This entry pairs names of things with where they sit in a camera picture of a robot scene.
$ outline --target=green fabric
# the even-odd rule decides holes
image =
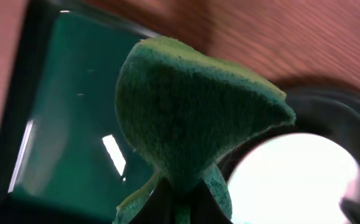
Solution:
[[[133,47],[120,71],[115,103],[126,140],[152,164],[154,178],[167,178],[177,196],[204,178],[229,217],[230,198],[215,164],[250,138],[295,122],[284,92],[266,79],[163,36]],[[119,206],[118,223],[140,210],[156,179]],[[188,214],[176,207],[178,223],[187,223]]]
[[[122,204],[117,208],[114,224],[127,224],[132,220],[137,213],[143,208],[144,204],[148,200],[148,197],[152,190],[155,188],[160,175],[155,173],[149,182],[143,186],[140,190],[130,195]],[[204,181],[211,191],[213,197],[216,199],[223,213],[231,218],[232,206],[230,194],[227,189],[225,180],[217,166],[210,170],[210,172],[204,177]],[[176,205],[174,208],[176,223],[188,224],[190,223],[190,211],[189,207]]]

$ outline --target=black frame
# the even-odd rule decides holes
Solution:
[[[64,220],[78,223],[96,222],[49,208],[43,208],[41,212],[35,206],[30,207],[24,202],[14,200],[8,192],[22,137],[42,76],[52,28],[61,10],[74,11],[104,26],[135,34],[141,39],[158,35],[82,1],[30,0],[28,2],[0,125],[0,222],[6,220],[19,223],[61,223]]]

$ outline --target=sponge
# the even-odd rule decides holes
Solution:
[[[177,196],[243,142],[295,122],[284,92],[266,79],[164,36],[133,47],[115,103],[127,141]]]

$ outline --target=foam applicator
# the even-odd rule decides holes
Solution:
[[[115,103],[127,141],[155,169],[118,207],[116,223],[128,223],[161,179],[173,192],[176,223],[189,222],[184,217],[190,214],[189,207],[176,205],[177,198],[201,180],[230,218],[230,197],[216,167],[220,158],[272,127],[295,122],[284,92],[266,79],[164,36],[133,47]]]

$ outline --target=green foam sponge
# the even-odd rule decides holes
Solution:
[[[116,115],[127,141],[177,195],[243,142],[295,121],[284,92],[266,79],[164,36],[131,50],[116,86]]]

